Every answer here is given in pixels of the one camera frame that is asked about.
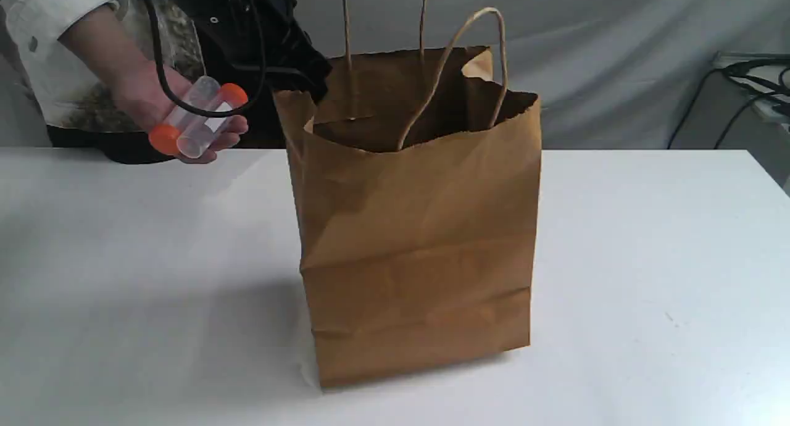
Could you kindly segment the person's right forearm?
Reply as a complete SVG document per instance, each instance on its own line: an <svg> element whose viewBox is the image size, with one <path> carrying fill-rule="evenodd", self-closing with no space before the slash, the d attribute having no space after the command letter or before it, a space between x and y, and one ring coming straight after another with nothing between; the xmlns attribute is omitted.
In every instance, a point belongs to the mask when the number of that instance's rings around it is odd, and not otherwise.
<svg viewBox="0 0 790 426"><path fill-rule="evenodd" d="M77 20L59 37L59 43L76 55L105 86L122 66L149 61L107 5Z"/></svg>

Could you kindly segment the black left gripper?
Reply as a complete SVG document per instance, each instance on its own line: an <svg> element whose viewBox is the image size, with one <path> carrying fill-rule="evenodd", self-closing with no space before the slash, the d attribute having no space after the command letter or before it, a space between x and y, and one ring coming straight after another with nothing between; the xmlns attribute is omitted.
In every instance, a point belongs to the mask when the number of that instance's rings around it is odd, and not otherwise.
<svg viewBox="0 0 790 426"><path fill-rule="evenodd" d="M273 90L327 94L332 72L294 16L296 0L208 0L204 34L237 72L264 75Z"/></svg>

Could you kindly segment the person's right hand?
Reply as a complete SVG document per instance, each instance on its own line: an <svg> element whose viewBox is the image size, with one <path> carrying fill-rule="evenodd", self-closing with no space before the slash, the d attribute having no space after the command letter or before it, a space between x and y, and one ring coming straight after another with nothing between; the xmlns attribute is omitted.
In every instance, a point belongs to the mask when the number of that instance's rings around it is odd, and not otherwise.
<svg viewBox="0 0 790 426"><path fill-rule="evenodd" d="M149 132L162 123L175 108L174 103L161 89L153 61L144 60L122 66L116 74L110 76L106 85L116 108L144 131ZM219 151L234 148L248 128L245 117L234 116L229 119L226 130L201 157L192 159L178 155L176 158L185 164L209 164L215 161Z"/></svg>

